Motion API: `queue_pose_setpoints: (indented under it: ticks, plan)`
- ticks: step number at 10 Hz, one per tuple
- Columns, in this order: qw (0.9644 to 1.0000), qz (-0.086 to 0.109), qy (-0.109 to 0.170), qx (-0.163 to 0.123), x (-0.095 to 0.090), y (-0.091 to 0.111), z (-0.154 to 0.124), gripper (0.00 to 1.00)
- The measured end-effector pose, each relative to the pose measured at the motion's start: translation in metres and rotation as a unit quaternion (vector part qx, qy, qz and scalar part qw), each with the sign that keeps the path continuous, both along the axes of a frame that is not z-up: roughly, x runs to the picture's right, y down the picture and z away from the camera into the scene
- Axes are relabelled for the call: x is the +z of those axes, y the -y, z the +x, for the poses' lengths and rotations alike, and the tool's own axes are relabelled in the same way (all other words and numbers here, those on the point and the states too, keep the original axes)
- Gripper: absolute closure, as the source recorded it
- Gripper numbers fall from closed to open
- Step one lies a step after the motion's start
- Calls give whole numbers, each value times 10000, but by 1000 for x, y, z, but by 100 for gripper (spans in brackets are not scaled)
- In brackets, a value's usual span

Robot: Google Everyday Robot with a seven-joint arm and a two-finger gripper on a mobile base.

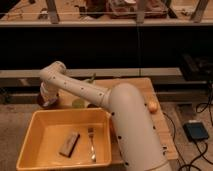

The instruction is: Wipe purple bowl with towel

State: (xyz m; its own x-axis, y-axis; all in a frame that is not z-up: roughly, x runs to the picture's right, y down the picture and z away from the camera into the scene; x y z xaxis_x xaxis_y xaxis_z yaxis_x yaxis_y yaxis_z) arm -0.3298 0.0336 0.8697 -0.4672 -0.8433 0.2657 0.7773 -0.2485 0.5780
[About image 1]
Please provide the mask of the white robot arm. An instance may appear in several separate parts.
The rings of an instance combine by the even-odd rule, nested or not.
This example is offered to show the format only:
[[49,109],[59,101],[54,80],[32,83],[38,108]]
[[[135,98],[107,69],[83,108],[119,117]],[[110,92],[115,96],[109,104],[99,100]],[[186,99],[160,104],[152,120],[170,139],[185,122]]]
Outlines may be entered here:
[[111,114],[126,171],[172,171],[145,100],[134,85],[118,83],[105,88],[70,78],[65,72],[60,61],[40,71],[45,102],[62,89],[105,109]]

